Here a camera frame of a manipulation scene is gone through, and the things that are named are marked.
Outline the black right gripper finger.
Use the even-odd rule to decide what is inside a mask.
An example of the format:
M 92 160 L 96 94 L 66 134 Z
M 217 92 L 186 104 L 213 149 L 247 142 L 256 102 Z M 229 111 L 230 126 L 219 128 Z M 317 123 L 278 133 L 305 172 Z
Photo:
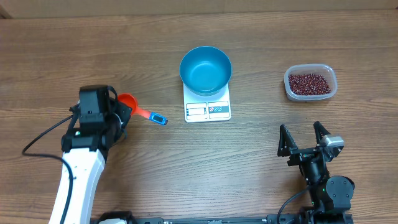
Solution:
M 314 131 L 315 131 L 315 137 L 316 137 L 317 144 L 320 143 L 323 136 L 330 134 L 330 132 L 328 132 L 326 130 L 326 128 L 319 121 L 314 122 L 313 127 L 314 127 Z
M 280 138 L 277 155 L 279 157 L 287 157 L 292 155 L 292 151 L 298 149 L 292 135 L 287 129 L 286 125 L 282 124 L 280 126 Z

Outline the red measuring scoop blue handle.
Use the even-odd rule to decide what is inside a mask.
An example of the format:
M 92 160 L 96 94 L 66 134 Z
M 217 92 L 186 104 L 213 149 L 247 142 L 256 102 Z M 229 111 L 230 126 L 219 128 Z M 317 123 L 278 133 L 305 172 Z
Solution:
M 160 124 L 163 126 L 165 126 L 168 122 L 168 120 L 165 116 L 162 116 L 161 114 L 140 108 L 136 98 L 129 93 L 120 94 L 118 96 L 118 100 L 121 103 L 124 103 L 126 106 L 130 107 L 130 109 L 132 109 L 131 115 L 138 114 L 154 123 L 157 123 L 157 124 Z

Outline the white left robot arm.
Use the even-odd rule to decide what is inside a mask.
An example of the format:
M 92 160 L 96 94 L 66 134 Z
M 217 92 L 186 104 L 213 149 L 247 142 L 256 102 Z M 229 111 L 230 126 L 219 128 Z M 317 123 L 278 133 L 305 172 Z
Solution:
M 114 98 L 111 111 L 102 113 L 102 123 L 83 123 L 80 106 L 62 136 L 62 176 L 50 223 L 89 223 L 96 188 L 109 150 L 119 141 L 131 117 L 131 109 Z

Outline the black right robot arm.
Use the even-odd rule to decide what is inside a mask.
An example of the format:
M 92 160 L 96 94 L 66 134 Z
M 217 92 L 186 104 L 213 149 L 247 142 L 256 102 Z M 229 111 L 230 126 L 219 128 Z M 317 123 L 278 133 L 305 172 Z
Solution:
M 354 182 L 345 176 L 331 176 L 326 163 L 336 158 L 345 146 L 343 138 L 333 135 L 318 121 L 313 124 L 316 146 L 299 149 L 286 125 L 280 126 L 277 155 L 288 157 L 288 166 L 298 166 L 305 179 L 306 188 L 282 204 L 276 215 L 277 223 L 353 223 L 351 215 L 345 214 L 351 208 Z M 283 215 L 284 208 L 297 197 L 308 192 L 312 201 L 310 207 L 300 209 L 292 218 Z

